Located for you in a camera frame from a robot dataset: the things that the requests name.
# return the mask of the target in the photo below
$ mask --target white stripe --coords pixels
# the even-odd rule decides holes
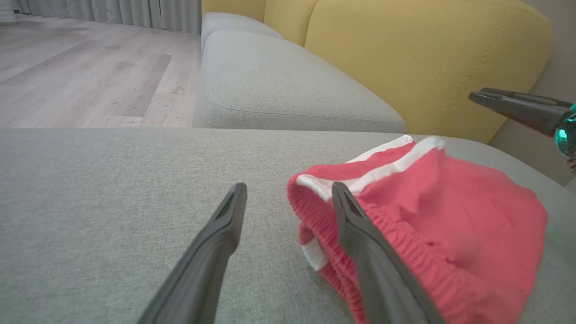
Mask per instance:
[[[410,152],[406,153],[397,161],[372,169],[360,178],[347,180],[328,180],[317,178],[308,174],[303,174],[298,176],[296,183],[300,186],[312,189],[312,191],[314,191],[324,201],[328,201],[332,198],[332,184],[334,181],[340,181],[344,183],[348,189],[350,189],[352,194],[358,195],[371,183],[385,178],[391,174],[405,171],[408,167],[413,165],[414,162],[418,161],[418,159],[426,155],[429,151],[433,149],[442,149],[444,146],[445,141],[442,137],[430,136],[416,144]]]
[[[410,135],[404,135],[402,137],[399,137],[399,138],[393,140],[392,142],[384,143],[384,144],[377,146],[377,147],[375,147],[375,148],[373,148],[367,152],[364,152],[364,153],[360,154],[360,156],[358,156],[357,158],[352,159],[346,163],[352,163],[352,162],[357,162],[357,161],[366,161],[374,153],[384,152],[387,149],[399,148],[401,146],[404,146],[404,145],[406,145],[408,143],[412,143],[412,142],[414,142],[414,139]]]
[[[304,251],[304,255],[314,271],[318,271],[328,264],[328,258],[324,254],[317,238],[313,238],[310,242],[303,245],[302,251]]]

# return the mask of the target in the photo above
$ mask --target gray sofa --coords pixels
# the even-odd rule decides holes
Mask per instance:
[[[398,134],[226,129],[0,130],[0,312],[5,323],[135,322],[236,182],[248,185],[218,323],[351,323],[308,265],[288,179]],[[490,146],[448,138],[549,214],[523,323],[576,318],[574,194]]]
[[[207,13],[202,52],[195,128],[404,132],[373,92],[256,20]]]

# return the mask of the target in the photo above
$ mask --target laminate floorboard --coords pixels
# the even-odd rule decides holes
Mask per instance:
[[[0,128],[186,127],[200,36],[18,15],[0,26]]]

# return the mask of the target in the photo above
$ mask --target yellow sofa back cushion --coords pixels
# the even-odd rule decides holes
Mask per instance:
[[[240,14],[264,21],[266,0],[202,0],[202,16],[208,12]]]
[[[527,92],[551,45],[548,21],[516,0],[319,0],[305,43],[388,102],[409,133],[480,142],[505,118],[469,92]]]
[[[267,0],[264,23],[287,40],[304,46],[316,2],[318,0]]]

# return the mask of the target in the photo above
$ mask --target sofa cushion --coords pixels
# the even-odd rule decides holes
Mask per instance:
[[[0,130],[3,323],[135,323],[235,182],[248,186],[240,245],[215,323],[353,323],[308,265],[286,183],[397,134],[228,129]],[[420,141],[422,137],[414,136]],[[451,156],[496,168],[549,214],[523,323],[574,323],[574,195],[480,143]]]
[[[489,142],[506,117],[468,94],[528,92],[550,54],[550,24],[524,2],[319,0],[305,47],[386,98],[408,131]]]
[[[404,131],[392,107],[305,48],[233,30],[215,31],[206,42],[192,125]]]
[[[266,0],[201,0],[202,15],[209,12],[229,12],[264,21]]]
[[[304,46],[308,23],[318,0],[268,0],[264,23],[287,40]]]
[[[262,35],[284,38],[279,32],[264,25],[258,20],[233,13],[209,12],[202,17],[202,43],[201,52],[204,53],[204,44],[208,36],[220,29],[234,29],[237,31],[252,32]]]

